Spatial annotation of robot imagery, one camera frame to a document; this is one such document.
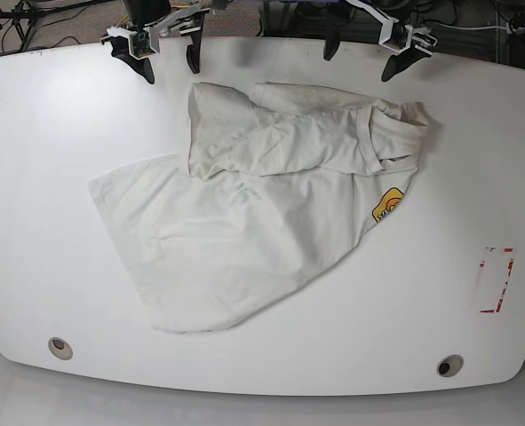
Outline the white printed T-shirt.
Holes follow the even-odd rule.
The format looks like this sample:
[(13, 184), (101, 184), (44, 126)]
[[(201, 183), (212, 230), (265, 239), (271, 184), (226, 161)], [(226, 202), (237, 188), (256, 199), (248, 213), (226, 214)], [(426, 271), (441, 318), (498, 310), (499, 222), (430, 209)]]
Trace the white printed T-shirt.
[(155, 329), (233, 327), (352, 251), (400, 202), (430, 120), (327, 87), (195, 83), (178, 154), (88, 184)]

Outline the black tripod stand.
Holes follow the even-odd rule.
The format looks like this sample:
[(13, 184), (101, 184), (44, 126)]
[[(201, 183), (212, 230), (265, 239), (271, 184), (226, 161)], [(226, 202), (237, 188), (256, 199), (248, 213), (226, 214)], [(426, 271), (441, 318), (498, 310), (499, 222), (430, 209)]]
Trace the black tripod stand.
[[(37, 3), (40, 2), (18, 1), (10, 11), (5, 11), (0, 8), (0, 31), (5, 30), (1, 41), (2, 53), (21, 53), (26, 51), (33, 39), (33, 33), (39, 20), (63, 12), (77, 9), (84, 10), (85, 8), (98, 4), (99, 1), (82, 1), (75, 4), (40, 7), (36, 6)], [(4, 41), (11, 28), (17, 33), (20, 45), (17, 50), (6, 51)]]

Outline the red tape rectangle marking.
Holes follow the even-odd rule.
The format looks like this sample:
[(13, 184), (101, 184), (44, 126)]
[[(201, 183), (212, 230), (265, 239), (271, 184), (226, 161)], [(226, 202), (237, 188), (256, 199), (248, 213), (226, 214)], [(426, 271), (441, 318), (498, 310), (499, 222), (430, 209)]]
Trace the red tape rectangle marking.
[(476, 276), (473, 308), (477, 314), (499, 313), (513, 270), (513, 248), (486, 247)]

